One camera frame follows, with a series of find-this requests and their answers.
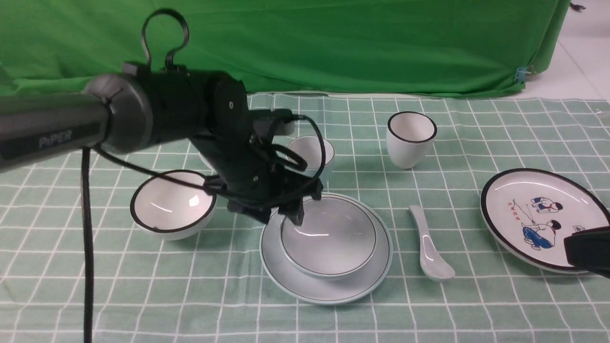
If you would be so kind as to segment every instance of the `cartoon illustration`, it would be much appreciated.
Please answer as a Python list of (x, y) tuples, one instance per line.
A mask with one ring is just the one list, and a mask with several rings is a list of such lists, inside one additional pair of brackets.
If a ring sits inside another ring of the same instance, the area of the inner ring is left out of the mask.
[(544, 197), (533, 198), (532, 207), (536, 208), (536, 212), (538, 213), (555, 213), (564, 208), (562, 204)]
[(550, 220), (546, 224), (523, 224), (523, 237), (527, 244), (534, 250), (540, 248), (549, 249), (555, 246), (555, 231), (561, 229), (561, 224), (557, 220)]

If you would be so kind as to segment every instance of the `ceramic spoon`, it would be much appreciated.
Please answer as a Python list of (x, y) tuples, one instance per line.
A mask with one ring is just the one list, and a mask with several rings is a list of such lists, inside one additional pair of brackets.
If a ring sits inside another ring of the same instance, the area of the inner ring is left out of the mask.
[(409, 209), (415, 218), (420, 234), (420, 265), (424, 274), (433, 281), (452, 279), (456, 272), (440, 257), (439, 252), (434, 248), (423, 209), (420, 206), (410, 206)]

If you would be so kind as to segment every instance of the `green cloth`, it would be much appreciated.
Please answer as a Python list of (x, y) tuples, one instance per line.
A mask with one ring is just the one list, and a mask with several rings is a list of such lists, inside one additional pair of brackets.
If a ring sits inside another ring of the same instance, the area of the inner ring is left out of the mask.
[[(0, 11), (0, 95), (81, 90), (144, 62), (140, 29), (172, 7), (190, 26), (176, 62), (224, 70), (249, 92), (501, 96), (520, 67), (548, 67), (569, 0), (19, 0)], [(149, 28), (154, 66), (181, 41)]]

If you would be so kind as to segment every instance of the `grid pattern tablecloth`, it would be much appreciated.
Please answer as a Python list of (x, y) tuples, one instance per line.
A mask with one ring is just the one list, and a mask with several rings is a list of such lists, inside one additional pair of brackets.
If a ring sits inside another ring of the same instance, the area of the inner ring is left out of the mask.
[[(320, 124), (337, 153), (329, 190), (359, 198), (390, 228), (389, 276), (351, 305), (303, 304), (264, 274), (260, 225), (220, 200), (197, 236), (150, 238), (128, 209), (146, 177), (93, 156), (95, 342), (609, 342), (610, 281), (517, 259), (485, 229), (478, 197), (498, 171), (525, 166), (567, 176), (610, 204), (610, 104), (266, 94), (249, 102)], [(434, 150), (412, 171), (387, 156), (386, 121), (399, 110), (423, 111), (439, 127)], [(210, 172), (187, 141), (128, 159)], [(82, 342), (79, 163), (73, 153), (0, 175), (0, 342)], [(412, 204), (424, 207), (454, 280), (422, 274)]]

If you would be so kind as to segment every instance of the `black rim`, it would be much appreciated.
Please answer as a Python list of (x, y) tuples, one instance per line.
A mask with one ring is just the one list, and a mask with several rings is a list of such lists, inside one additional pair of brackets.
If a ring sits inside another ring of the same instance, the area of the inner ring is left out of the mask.
[[(394, 119), (394, 117), (396, 117), (397, 115), (400, 114), (405, 114), (405, 113), (413, 113), (413, 114), (419, 114), (422, 117), (425, 117), (426, 119), (428, 119), (430, 121), (430, 123), (432, 123), (432, 126), (434, 127), (434, 132), (432, 133), (432, 136), (430, 136), (430, 138), (424, 139), (424, 140), (408, 140), (408, 139), (404, 139), (402, 137), (400, 137), (398, 134), (396, 134), (394, 132), (394, 130), (392, 129), (392, 126), (390, 125), (392, 120)], [(390, 132), (392, 133), (392, 135), (400, 140), (402, 140), (403, 142), (409, 142), (409, 143), (425, 143), (425, 142), (429, 142), (432, 139), (434, 139), (436, 137), (436, 132), (438, 132), (438, 128), (436, 127), (436, 123), (434, 122), (434, 120), (432, 120), (429, 116), (425, 115), (425, 114), (421, 114), (419, 112), (413, 112), (413, 111), (404, 111), (404, 112), (398, 112), (396, 114), (393, 114), (390, 119), (388, 119), (387, 121), (387, 129), (390, 130)]]
[[(195, 175), (201, 176), (202, 178), (205, 179), (205, 175), (203, 175), (201, 173), (198, 173), (196, 171), (186, 170), (186, 169), (170, 170), (170, 171), (166, 171), (164, 173), (161, 173), (161, 175), (167, 175), (167, 174), (172, 174), (172, 173), (195, 174)], [(212, 212), (212, 209), (216, 205), (216, 195), (212, 195), (212, 202), (210, 204), (210, 208), (207, 209), (206, 213), (204, 213), (199, 219), (195, 220), (193, 223), (191, 223), (191, 224), (189, 224), (187, 226), (183, 226), (182, 228), (171, 229), (171, 230), (161, 230), (161, 229), (150, 227), (150, 226), (144, 224), (140, 220), (138, 215), (135, 213), (135, 199), (138, 197), (138, 194), (140, 194), (140, 191), (142, 190), (142, 188), (144, 188), (144, 186), (146, 186), (152, 180), (155, 180), (155, 179), (158, 179), (158, 178), (159, 178), (158, 176), (153, 176), (152, 178), (149, 178), (148, 180), (146, 180), (143, 184), (140, 185), (140, 187), (138, 187), (138, 189), (135, 190), (134, 196), (131, 197), (131, 204), (129, 205), (129, 212), (131, 212), (131, 217), (134, 219), (136, 224), (140, 225), (144, 229), (147, 229), (147, 230), (155, 232), (155, 233), (176, 233), (176, 232), (179, 232), (179, 231), (190, 229), (193, 226), (197, 225), (199, 222), (201, 222), (205, 217), (207, 217), (210, 214), (210, 212)]]
[(493, 178), (489, 179), (489, 181), (485, 184), (485, 187), (483, 187), (483, 191), (481, 192), (481, 212), (483, 213), (483, 217), (485, 218), (485, 221), (487, 222), (487, 225), (489, 226), (489, 228), (492, 230), (495, 238), (501, 240), (504, 244), (506, 244), (507, 247), (510, 247), (510, 250), (512, 250), (516, 254), (519, 254), (520, 256), (527, 259), (528, 261), (531, 261), (538, 265), (543, 265), (544, 267), (546, 267), (548, 269), (554, 269), (554, 270), (559, 270), (559, 271), (563, 271), (563, 272), (584, 272), (585, 271), (584, 269), (579, 269), (576, 267), (564, 267), (562, 265), (550, 264), (550, 263), (541, 261), (539, 259), (536, 259), (536, 258), (522, 252), (521, 249), (519, 249), (519, 248), (515, 247), (513, 244), (511, 244), (504, 237), (504, 235), (502, 235), (499, 232), (499, 230), (495, 227), (495, 225), (493, 224), (491, 218), (489, 217), (489, 213), (487, 211), (487, 193), (488, 193), (489, 189), (491, 188), (491, 185), (496, 180), (503, 177), (504, 175), (508, 175), (508, 174), (516, 173), (516, 172), (533, 172), (533, 173), (546, 174), (546, 175), (553, 176), (555, 178), (558, 178), (562, 181), (565, 181), (565, 182), (573, 185), (574, 187), (576, 187), (578, 190), (580, 190), (583, 193), (585, 193), (586, 195), (588, 195), (593, 200), (593, 202), (597, 205), (597, 207), (600, 208), (602, 213), (604, 213), (604, 216), (606, 217), (606, 221), (610, 225), (610, 213), (608, 212), (606, 207), (593, 194), (591, 194), (590, 191), (586, 190), (583, 186), (575, 183), (574, 181), (572, 181), (566, 177), (563, 177), (561, 175), (552, 173), (550, 171), (541, 170), (541, 169), (533, 169), (533, 168), (516, 168), (516, 169), (510, 169), (510, 170), (503, 171), (499, 174), (496, 174)]

